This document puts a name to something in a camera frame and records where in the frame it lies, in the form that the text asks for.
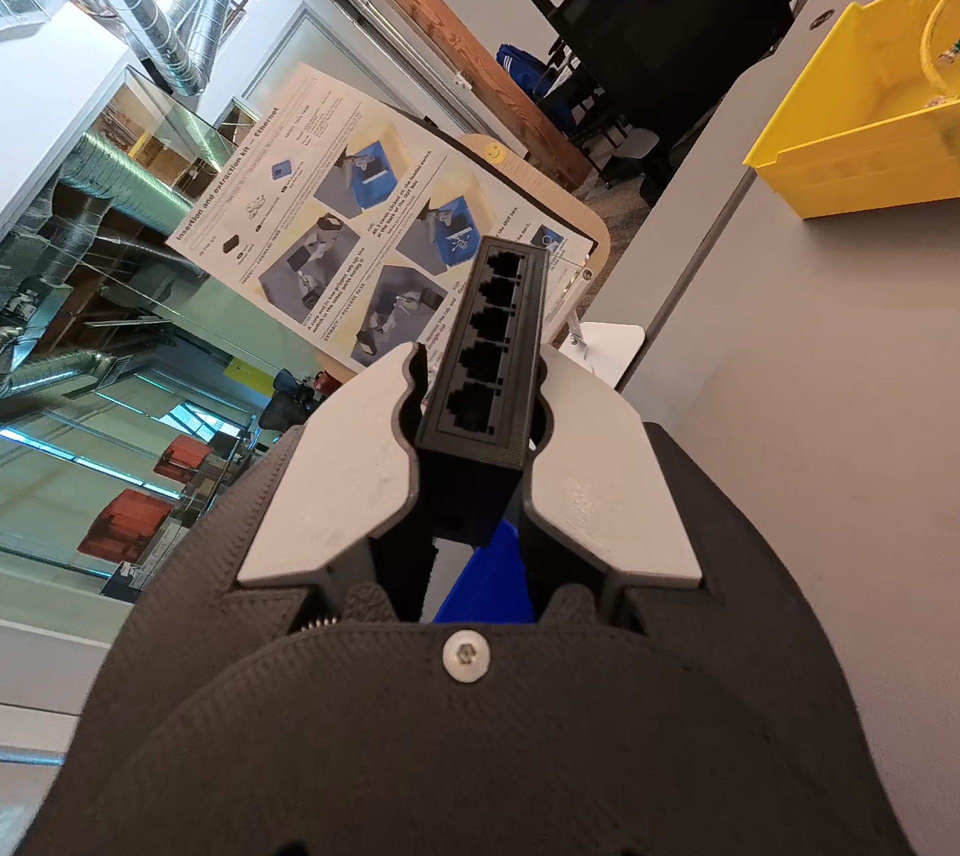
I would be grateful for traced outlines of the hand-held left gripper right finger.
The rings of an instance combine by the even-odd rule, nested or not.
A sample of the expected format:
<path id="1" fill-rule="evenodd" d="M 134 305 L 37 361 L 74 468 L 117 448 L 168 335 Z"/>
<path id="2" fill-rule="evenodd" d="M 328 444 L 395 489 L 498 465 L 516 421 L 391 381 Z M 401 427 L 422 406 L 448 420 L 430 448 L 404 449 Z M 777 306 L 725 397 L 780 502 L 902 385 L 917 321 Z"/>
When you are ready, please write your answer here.
<path id="1" fill-rule="evenodd" d="M 526 518 L 583 563 L 599 593 L 692 590 L 703 572 L 642 418 L 551 345 L 541 349 L 545 435 L 523 479 Z"/>

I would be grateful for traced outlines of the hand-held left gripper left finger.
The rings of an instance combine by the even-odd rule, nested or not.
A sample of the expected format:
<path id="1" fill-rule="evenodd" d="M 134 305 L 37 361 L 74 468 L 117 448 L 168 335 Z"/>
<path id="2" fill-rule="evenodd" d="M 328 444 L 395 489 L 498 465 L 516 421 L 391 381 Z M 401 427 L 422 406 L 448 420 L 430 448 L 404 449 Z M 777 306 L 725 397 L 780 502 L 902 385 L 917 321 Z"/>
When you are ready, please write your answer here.
<path id="1" fill-rule="evenodd" d="M 406 342 L 339 387 L 303 426 L 241 564 L 244 588 L 347 590 L 376 577 L 371 549 L 413 510 L 426 346 Z"/>

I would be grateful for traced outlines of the black ethernet switch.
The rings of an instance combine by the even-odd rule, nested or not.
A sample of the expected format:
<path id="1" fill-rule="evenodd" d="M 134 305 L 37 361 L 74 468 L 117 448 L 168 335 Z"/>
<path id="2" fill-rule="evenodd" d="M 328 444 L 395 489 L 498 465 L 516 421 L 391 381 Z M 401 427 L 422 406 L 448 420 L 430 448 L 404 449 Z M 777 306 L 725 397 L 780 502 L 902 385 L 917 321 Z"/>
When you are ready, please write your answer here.
<path id="1" fill-rule="evenodd" d="M 532 460 L 546 250 L 481 239 L 414 449 L 434 538 L 489 544 Z"/>

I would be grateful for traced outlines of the blue plastic bin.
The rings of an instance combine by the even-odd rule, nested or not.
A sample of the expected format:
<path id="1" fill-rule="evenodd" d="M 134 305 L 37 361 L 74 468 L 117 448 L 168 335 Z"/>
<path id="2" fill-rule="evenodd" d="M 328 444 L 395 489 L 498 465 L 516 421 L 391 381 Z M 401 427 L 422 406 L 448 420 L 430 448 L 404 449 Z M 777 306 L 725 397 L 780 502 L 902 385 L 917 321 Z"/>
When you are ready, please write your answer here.
<path id="1" fill-rule="evenodd" d="M 534 622 L 519 532 L 503 519 L 486 547 L 474 550 L 440 604 L 433 623 L 530 625 Z"/>

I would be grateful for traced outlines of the yellow plastic bin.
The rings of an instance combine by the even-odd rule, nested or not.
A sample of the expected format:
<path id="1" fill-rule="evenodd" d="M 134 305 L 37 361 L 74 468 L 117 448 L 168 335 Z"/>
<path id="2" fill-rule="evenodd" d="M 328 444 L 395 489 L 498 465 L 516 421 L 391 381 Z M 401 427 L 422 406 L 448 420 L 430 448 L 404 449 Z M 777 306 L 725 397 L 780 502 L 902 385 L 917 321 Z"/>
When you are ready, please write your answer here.
<path id="1" fill-rule="evenodd" d="M 744 163 L 802 219 L 959 196 L 959 0 L 851 3 Z"/>

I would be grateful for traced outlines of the small yellow sign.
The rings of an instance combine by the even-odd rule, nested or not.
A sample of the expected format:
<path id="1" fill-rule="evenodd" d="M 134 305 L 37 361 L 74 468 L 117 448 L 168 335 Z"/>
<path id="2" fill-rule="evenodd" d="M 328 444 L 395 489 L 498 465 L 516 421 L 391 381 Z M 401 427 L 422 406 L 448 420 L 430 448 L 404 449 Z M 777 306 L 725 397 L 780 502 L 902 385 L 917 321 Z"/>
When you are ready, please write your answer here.
<path id="1" fill-rule="evenodd" d="M 243 358 L 233 357 L 224 368 L 223 375 L 265 397 L 271 397 L 275 391 L 275 375 L 251 365 Z"/>

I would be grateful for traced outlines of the white stand base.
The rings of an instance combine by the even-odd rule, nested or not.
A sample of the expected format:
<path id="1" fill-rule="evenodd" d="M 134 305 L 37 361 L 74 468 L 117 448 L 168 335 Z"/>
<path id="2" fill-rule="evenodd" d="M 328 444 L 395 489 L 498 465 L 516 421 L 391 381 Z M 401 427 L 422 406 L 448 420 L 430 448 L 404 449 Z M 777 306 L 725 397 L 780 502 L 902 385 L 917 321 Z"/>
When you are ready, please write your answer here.
<path id="1" fill-rule="evenodd" d="M 570 335 L 573 360 L 616 390 L 639 356 L 646 331 L 636 324 L 582 321 Z"/>

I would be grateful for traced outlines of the red storage case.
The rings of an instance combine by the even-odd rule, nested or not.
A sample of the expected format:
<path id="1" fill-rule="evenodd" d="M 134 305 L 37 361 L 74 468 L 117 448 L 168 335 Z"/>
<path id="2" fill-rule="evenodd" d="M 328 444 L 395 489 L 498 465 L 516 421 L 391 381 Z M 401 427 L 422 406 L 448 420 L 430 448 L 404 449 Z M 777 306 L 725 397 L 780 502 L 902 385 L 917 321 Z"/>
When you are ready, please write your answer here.
<path id="1" fill-rule="evenodd" d="M 212 452 L 207 442 L 181 433 L 166 447 L 152 471 L 158 476 L 187 485 Z"/>
<path id="2" fill-rule="evenodd" d="M 136 563 L 174 508 L 174 502 L 126 488 L 94 519 L 77 551 L 106 562 Z"/>

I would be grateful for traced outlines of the clear poster holder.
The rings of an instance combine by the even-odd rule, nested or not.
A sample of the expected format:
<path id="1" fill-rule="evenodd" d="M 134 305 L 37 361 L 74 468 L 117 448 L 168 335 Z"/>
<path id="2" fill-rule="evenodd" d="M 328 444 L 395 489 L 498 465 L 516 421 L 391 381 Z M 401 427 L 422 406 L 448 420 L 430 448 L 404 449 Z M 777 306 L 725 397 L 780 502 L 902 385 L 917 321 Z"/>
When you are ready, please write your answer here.
<path id="1" fill-rule="evenodd" d="M 575 315 L 578 305 L 594 280 L 593 260 L 550 257 L 547 261 L 546 289 L 539 342 L 552 345 L 561 330 Z"/>

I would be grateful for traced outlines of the printed instruction poster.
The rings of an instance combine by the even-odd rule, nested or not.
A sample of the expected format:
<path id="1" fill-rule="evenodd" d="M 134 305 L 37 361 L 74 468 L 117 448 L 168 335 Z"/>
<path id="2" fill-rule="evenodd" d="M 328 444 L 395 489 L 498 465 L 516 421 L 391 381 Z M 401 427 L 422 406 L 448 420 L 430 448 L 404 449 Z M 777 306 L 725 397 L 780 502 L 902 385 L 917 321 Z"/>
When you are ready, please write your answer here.
<path id="1" fill-rule="evenodd" d="M 434 377 L 485 238 L 545 251 L 552 338 L 609 240 L 577 205 L 502 142 L 299 65 L 167 245 L 338 371 L 420 343 Z"/>

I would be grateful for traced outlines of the blue jacket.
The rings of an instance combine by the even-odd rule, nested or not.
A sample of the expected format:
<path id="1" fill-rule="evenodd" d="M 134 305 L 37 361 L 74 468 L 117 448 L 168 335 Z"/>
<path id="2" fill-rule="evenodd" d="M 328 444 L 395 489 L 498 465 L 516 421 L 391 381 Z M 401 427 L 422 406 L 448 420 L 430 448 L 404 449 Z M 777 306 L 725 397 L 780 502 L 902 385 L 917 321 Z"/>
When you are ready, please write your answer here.
<path id="1" fill-rule="evenodd" d="M 576 129 L 577 122 L 570 108 L 569 98 L 563 94 L 549 95 L 557 83 L 559 70 L 542 62 L 532 53 L 519 47 L 502 44 L 496 53 L 497 63 L 510 79 L 535 104 L 546 101 L 542 112 L 550 122 L 564 135 Z"/>

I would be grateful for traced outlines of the black mesh office chair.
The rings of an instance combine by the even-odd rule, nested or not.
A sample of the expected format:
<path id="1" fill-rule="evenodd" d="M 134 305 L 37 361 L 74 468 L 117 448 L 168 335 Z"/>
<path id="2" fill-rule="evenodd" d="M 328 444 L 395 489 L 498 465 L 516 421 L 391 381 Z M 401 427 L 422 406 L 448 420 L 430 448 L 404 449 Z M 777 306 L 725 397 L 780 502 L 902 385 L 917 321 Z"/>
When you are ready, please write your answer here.
<path id="1" fill-rule="evenodd" d="M 789 0 L 563 0 L 548 20 L 616 115 L 655 136 L 638 161 L 656 202 L 674 175 L 674 147 L 794 16 Z"/>

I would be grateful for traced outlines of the wooden post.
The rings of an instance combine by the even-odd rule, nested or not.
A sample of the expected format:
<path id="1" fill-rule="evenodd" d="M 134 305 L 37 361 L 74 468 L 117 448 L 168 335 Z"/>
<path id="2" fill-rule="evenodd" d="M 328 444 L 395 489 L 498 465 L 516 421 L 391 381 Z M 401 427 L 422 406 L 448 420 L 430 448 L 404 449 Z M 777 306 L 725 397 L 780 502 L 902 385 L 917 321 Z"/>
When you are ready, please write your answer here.
<path id="1" fill-rule="evenodd" d="M 471 84 L 478 100 L 566 190 L 580 187 L 593 171 L 534 101 L 522 92 L 443 0 L 391 0 L 421 34 Z"/>

